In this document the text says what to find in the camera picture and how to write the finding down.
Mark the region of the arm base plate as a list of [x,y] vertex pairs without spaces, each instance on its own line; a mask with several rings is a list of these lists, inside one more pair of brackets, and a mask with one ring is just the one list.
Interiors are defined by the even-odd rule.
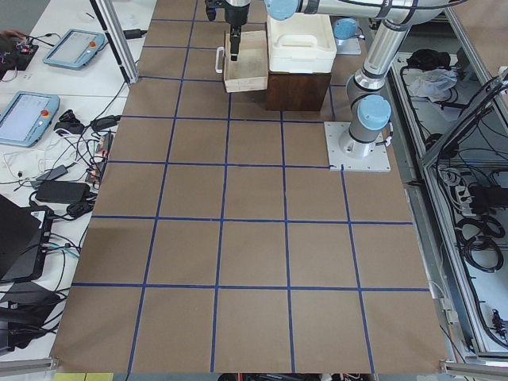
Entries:
[[361,54],[360,42],[357,37],[347,40],[335,39],[337,46],[337,55],[359,56]]
[[331,171],[390,172],[387,144],[382,133],[371,143],[360,143],[349,134],[349,122],[326,121],[325,139]]

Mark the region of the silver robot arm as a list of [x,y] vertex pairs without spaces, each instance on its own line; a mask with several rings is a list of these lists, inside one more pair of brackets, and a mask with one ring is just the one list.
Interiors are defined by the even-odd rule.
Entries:
[[297,13],[380,21],[363,66],[348,80],[352,122],[338,140],[346,156],[362,160],[372,154],[378,135],[390,119],[391,106],[379,92],[410,28],[459,4],[459,1],[266,1],[265,7],[268,15],[278,21]]

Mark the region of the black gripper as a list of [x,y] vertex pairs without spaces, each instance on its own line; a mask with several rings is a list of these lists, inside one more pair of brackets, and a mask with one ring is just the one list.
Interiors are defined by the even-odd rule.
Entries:
[[248,22],[250,0],[225,0],[225,21],[231,26],[229,33],[230,59],[238,60],[241,45],[241,27]]

